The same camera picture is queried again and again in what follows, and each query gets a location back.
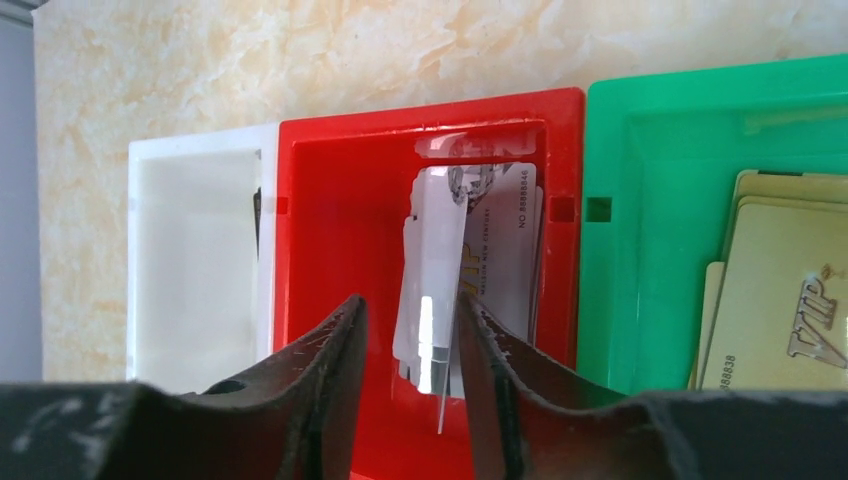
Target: red plastic tray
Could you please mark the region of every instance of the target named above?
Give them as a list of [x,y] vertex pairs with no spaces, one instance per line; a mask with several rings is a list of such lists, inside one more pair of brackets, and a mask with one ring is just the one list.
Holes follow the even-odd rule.
[[[584,108],[583,92],[567,88],[281,124],[274,349],[349,295],[365,297],[369,337],[354,478],[473,476],[465,402],[448,402],[445,432],[438,435],[438,398],[400,379],[392,357],[403,221],[422,168],[536,164],[545,194],[537,345],[574,366]],[[465,133],[483,155],[504,138],[531,136],[535,150],[508,159],[416,153],[422,141],[452,133]]]

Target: card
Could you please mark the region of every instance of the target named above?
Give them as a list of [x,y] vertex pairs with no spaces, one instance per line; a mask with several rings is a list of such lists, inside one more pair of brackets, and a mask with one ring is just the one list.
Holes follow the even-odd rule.
[[813,202],[848,203],[848,176],[818,173],[778,174],[743,170],[736,177],[736,188],[727,222],[722,258],[730,250],[739,200],[746,196],[775,197]]
[[[403,259],[404,264],[413,262],[412,252],[417,248],[416,239],[419,235],[413,233],[413,229],[418,228],[416,219],[413,216],[407,217],[403,222]],[[409,312],[409,290],[410,278],[409,272],[411,269],[405,267],[400,286],[400,299],[398,302],[397,321],[395,323],[395,333],[392,338],[392,355],[399,360],[398,374],[401,377],[410,379],[409,365],[417,355],[416,344],[412,338],[412,327],[409,324],[411,317]]]
[[713,319],[715,317],[715,309],[718,303],[723,276],[724,262],[713,262],[707,265],[706,279],[704,281],[704,304],[701,309],[701,335],[698,338],[698,352],[692,366],[689,388],[700,388],[701,385],[701,378],[704,375],[704,365],[707,363],[707,350],[710,345],[710,337],[713,334]]
[[739,208],[703,388],[848,388],[846,241],[845,213]]
[[533,271],[536,166],[513,163],[468,214],[460,289],[527,339]]
[[[759,205],[773,205],[777,207],[793,207],[793,208],[801,208],[805,210],[823,210],[823,211],[833,211],[833,212],[846,212],[848,213],[848,203],[826,203],[826,202],[809,202],[806,200],[792,200],[786,198],[776,198],[776,197],[760,197],[754,195],[748,195],[742,197],[738,200],[738,208],[742,208],[745,205],[750,204],[759,204]],[[719,273],[713,272],[710,273],[709,269],[712,268],[714,271],[718,270]],[[709,346],[709,342],[704,344],[704,340],[709,339],[709,336],[712,335],[713,324],[715,322],[715,307],[718,302],[718,294],[721,290],[722,276],[724,275],[724,263],[723,262],[715,262],[710,264],[707,272],[707,281],[706,288],[704,291],[704,312],[703,317],[701,319],[701,338],[700,345],[698,348],[698,357],[697,357],[697,370],[693,374],[694,385],[699,386],[702,383],[703,378],[703,369],[704,362],[707,358],[707,347]]]
[[533,215],[533,274],[530,279],[530,317],[527,332],[527,341],[530,345],[536,344],[536,308],[539,305],[539,275],[542,266],[542,235],[544,234],[544,222],[542,222],[542,207],[545,205],[545,192],[542,187],[536,187],[536,208]]

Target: marble wall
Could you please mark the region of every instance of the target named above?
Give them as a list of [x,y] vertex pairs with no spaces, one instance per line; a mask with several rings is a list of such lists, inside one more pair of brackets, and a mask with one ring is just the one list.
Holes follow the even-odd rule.
[[50,0],[44,376],[124,374],[127,144],[848,50],[841,0]]

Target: stack of cards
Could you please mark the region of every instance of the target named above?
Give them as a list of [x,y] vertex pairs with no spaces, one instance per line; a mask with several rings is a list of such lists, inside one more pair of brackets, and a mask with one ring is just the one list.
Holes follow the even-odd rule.
[[[422,179],[433,178],[434,169],[448,170],[444,188],[422,188],[433,185]],[[415,384],[420,392],[464,397],[458,335],[451,336],[446,352],[449,365],[444,368],[442,364],[426,364],[427,355],[421,355],[422,348],[429,349],[420,342],[422,322],[432,322],[435,331],[456,329],[453,315],[435,315],[431,304],[453,305],[456,294],[467,291],[479,298],[515,335],[529,340],[535,336],[542,194],[542,189],[536,186],[536,166],[532,163],[431,167],[422,170],[413,183],[412,212],[404,224],[405,268],[393,353],[400,362],[400,376]],[[440,202],[433,196],[453,203]],[[463,218],[452,213],[454,204],[463,208]],[[422,217],[434,220],[422,222]],[[463,231],[461,241],[444,244],[445,252],[432,248],[435,239],[444,238],[443,232],[454,231],[459,226]],[[437,261],[436,257],[456,259],[458,271],[453,269],[453,261]],[[426,266],[439,269],[440,278],[450,287],[450,298],[427,300],[421,289],[426,281],[422,277]],[[443,353],[436,352],[430,358],[445,358]]]
[[692,386],[848,387],[848,177],[744,171],[730,219]]

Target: plastic tray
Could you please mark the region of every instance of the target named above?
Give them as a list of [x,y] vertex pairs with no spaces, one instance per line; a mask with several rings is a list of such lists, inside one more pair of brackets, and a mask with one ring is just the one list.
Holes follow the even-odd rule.
[[257,245],[253,196],[275,198],[278,135],[273,123],[130,144],[128,380],[202,392],[271,353],[274,251]]
[[[537,344],[574,364],[583,115],[583,93],[561,89],[282,123],[274,348],[314,327],[348,295],[365,297],[369,344],[354,478],[472,477],[464,402],[449,402],[445,433],[437,435],[438,398],[400,379],[392,357],[403,220],[420,169],[536,164],[546,202]],[[464,134],[463,156],[417,153],[421,142],[432,146],[450,134]],[[528,135],[532,153],[491,156],[504,139]]]
[[848,173],[848,55],[589,90],[578,371],[685,388],[743,169]]

